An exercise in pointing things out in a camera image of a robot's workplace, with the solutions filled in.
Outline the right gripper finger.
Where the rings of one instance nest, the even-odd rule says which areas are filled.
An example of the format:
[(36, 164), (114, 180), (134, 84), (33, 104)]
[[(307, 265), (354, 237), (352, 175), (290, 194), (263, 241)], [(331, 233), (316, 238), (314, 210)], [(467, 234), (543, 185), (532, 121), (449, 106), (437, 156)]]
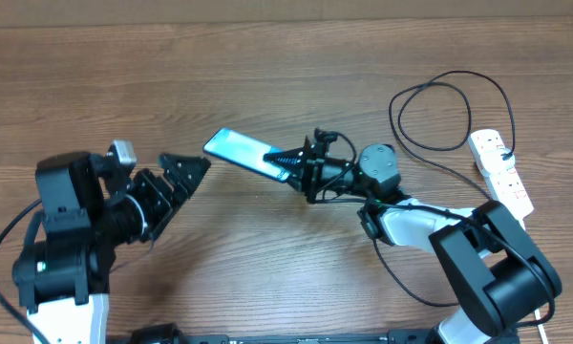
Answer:
[(282, 168), (276, 178), (275, 181), (279, 183), (286, 183), (291, 186), (293, 189), (302, 189), (303, 188), (303, 172), (304, 170), (301, 168), (296, 168), (294, 171), (287, 170)]
[(305, 138), (304, 144), (300, 148), (295, 148), (280, 152), (270, 152), (263, 156), (264, 162), (279, 166), (299, 166), (306, 162), (311, 155), (311, 142)]

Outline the blue screen Galaxy smartphone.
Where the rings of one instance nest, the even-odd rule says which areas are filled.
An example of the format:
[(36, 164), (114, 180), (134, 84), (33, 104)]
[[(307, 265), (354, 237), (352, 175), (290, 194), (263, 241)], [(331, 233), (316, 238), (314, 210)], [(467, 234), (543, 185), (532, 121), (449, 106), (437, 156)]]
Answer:
[(275, 181), (282, 167), (264, 162), (263, 156), (281, 149), (229, 128), (221, 128), (204, 145), (203, 151)]

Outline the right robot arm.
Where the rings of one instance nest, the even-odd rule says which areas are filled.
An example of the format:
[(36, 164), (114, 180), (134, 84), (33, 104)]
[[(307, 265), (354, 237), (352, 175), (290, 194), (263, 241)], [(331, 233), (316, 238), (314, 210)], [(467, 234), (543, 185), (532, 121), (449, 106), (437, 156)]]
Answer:
[(362, 203), (362, 227), (374, 242), (427, 250), (438, 259), (458, 310), (421, 337), (428, 343), (515, 343), (517, 330), (549, 321), (562, 292), (556, 270), (501, 202), (473, 209), (426, 205), (405, 194), (395, 150), (373, 144), (351, 161), (329, 156), (340, 133), (317, 129), (298, 149), (263, 160), (288, 173), (311, 204), (326, 190)]

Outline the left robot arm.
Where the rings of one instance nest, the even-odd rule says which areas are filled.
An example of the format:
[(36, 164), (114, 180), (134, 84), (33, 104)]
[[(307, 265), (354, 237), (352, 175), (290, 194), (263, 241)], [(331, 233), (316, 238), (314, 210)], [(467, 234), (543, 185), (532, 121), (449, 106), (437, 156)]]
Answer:
[(136, 170), (136, 158), (73, 152), (41, 161), (43, 205), (12, 267), (19, 303), (38, 343), (103, 343), (116, 248), (155, 243), (200, 186), (203, 157), (159, 156), (163, 174)]

